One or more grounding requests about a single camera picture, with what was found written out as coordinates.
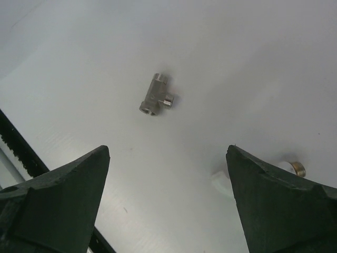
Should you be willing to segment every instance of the white table surface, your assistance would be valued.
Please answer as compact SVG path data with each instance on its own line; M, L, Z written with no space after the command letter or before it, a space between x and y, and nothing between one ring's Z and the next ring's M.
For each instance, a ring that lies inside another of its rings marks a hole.
M248 252L211 184L230 144L337 187L336 1L31 3L0 22L0 108L50 169L109 147L96 226L118 253ZM177 96L150 117L156 72Z

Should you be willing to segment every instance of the pipe fitting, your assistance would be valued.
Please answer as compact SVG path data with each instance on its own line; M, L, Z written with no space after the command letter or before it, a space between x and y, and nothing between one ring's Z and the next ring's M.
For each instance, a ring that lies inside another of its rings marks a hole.
M306 175L305 168L300 162L289 162L297 176L304 178Z
M170 109L172 107L174 96L167 93L166 84L168 77L157 73L153 76L150 88L147 91L145 100L141 103L139 110L145 114L156 116L160 108Z

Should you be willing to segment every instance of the stainless steel fitting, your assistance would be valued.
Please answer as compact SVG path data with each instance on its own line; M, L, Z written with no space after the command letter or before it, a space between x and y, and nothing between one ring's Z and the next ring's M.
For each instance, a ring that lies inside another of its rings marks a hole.
M153 76L150 88L139 110L148 115L156 116L161 107L165 109L172 107L174 96L166 92L167 81L168 77L163 74L157 73Z

